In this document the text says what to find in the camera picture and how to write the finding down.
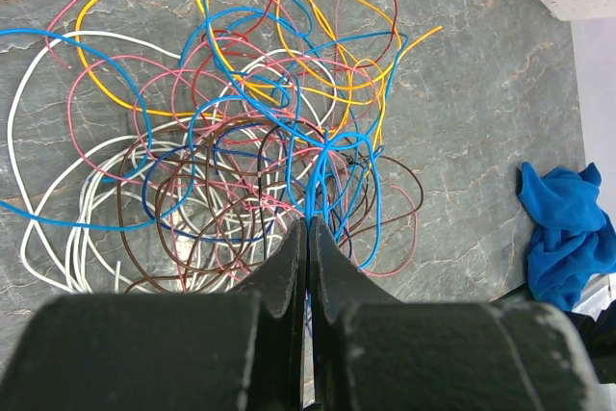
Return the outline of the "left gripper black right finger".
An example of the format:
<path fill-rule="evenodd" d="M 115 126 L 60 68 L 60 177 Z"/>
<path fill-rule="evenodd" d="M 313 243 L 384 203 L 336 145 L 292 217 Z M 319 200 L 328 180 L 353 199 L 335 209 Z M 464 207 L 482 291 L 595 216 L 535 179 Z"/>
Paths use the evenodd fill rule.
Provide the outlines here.
<path fill-rule="evenodd" d="M 404 303 L 308 235 L 315 398 L 325 410 L 604 410 L 605 387 L 561 310 Z"/>

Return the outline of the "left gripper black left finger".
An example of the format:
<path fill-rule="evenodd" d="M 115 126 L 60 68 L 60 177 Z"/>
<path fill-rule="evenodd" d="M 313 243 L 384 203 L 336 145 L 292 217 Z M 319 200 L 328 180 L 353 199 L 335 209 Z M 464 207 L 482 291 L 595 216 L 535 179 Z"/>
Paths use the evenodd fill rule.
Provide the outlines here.
<path fill-rule="evenodd" d="M 295 221 L 236 288 L 67 295 L 26 326 L 5 410 L 298 410 L 307 230 Z"/>

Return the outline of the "blue fleece cloth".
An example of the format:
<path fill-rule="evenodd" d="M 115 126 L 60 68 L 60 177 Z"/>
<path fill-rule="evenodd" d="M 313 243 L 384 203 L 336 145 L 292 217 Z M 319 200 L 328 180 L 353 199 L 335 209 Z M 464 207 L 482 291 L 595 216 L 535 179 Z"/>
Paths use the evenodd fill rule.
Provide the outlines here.
<path fill-rule="evenodd" d="M 615 271 L 615 229 L 598 203 L 601 184 L 593 163 L 544 176 L 522 163 L 518 198 L 535 222 L 526 275 L 536 300 L 571 311 L 592 276 Z"/>

